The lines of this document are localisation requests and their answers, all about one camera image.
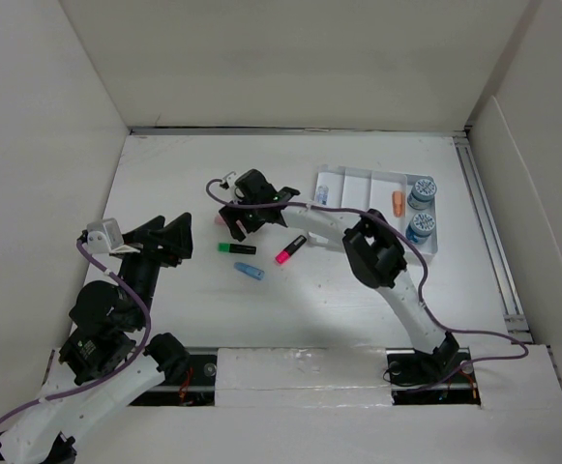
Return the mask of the orange translucent marker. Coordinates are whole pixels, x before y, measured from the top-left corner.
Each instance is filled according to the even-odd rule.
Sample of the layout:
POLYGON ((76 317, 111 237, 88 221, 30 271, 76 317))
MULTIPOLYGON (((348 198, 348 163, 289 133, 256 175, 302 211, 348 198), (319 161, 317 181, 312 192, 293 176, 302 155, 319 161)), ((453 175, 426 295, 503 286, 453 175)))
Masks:
POLYGON ((395 190, 392 194, 393 214, 396 218, 402 218, 405 211, 405 194, 401 190, 395 190))

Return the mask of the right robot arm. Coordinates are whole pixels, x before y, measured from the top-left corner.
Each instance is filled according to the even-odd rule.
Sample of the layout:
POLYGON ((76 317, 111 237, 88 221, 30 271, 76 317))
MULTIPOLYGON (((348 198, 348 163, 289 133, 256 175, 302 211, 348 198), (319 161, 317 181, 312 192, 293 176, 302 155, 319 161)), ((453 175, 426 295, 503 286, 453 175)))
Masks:
POLYGON ((295 198, 300 191, 276 189, 256 169, 242 175, 231 171, 212 185, 231 194, 219 214, 231 236, 242 242, 265 224, 302 229, 342 248, 354 277, 376 291, 406 330, 413 353, 402 367, 415 378, 411 387, 437 385, 454 374, 459 346, 451 330, 444 328, 421 300, 404 256, 399 232, 374 209, 327 208, 295 198))

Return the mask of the green cap black highlighter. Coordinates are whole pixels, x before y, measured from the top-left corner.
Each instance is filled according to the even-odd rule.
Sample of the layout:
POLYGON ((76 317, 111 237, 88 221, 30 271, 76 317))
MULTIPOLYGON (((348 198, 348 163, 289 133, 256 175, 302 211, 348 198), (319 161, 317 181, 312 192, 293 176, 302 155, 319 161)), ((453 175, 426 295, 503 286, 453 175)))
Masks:
POLYGON ((255 246, 241 244, 218 243, 218 252, 242 255, 256 255, 257 248, 255 246))

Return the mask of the clear glue bottle blue cap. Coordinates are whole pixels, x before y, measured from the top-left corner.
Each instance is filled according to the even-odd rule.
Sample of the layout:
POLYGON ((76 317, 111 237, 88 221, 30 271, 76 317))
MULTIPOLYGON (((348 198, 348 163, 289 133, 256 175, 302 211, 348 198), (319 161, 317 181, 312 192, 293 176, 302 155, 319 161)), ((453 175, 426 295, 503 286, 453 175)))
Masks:
POLYGON ((320 205, 328 204, 329 188, 325 185, 320 185, 315 191, 314 201, 320 205))

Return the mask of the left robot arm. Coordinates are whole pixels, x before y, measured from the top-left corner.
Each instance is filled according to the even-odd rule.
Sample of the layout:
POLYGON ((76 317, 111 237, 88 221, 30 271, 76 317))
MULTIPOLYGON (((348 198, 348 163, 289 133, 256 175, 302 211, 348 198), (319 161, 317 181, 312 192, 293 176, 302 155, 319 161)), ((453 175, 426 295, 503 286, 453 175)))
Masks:
POLYGON ((192 257, 191 214, 157 216, 128 233, 113 218, 91 222, 76 249, 104 279, 78 292, 60 368, 36 398, 0 418, 0 462, 73 463, 95 426, 188 371, 184 345, 152 333, 151 304, 160 270, 192 257))

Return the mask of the blue round jar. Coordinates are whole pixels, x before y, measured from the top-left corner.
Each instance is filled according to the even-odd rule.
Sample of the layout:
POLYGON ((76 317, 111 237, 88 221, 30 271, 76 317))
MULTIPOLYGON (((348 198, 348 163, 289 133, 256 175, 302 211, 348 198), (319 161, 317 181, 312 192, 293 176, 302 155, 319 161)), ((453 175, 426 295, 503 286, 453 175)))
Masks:
POLYGON ((413 244, 420 245, 427 241, 435 231, 435 218, 425 212, 415 214, 408 222, 405 237, 413 244))
POLYGON ((407 204, 417 211, 426 210, 431 206, 436 193, 437 185, 432 178, 420 178, 407 195, 407 204))

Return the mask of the light blue translucent marker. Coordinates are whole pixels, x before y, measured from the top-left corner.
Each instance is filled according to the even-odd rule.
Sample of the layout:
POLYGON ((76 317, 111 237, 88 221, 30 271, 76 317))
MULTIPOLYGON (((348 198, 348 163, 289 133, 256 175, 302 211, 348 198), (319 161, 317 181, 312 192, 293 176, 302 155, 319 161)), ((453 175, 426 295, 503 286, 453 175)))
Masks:
POLYGON ((235 262, 233 265, 233 268, 246 275, 249 276, 250 278, 256 279, 256 280, 262 280, 265 277, 265 272, 256 268, 255 266, 252 266, 250 264, 247 263, 243 263, 243 262, 235 262))

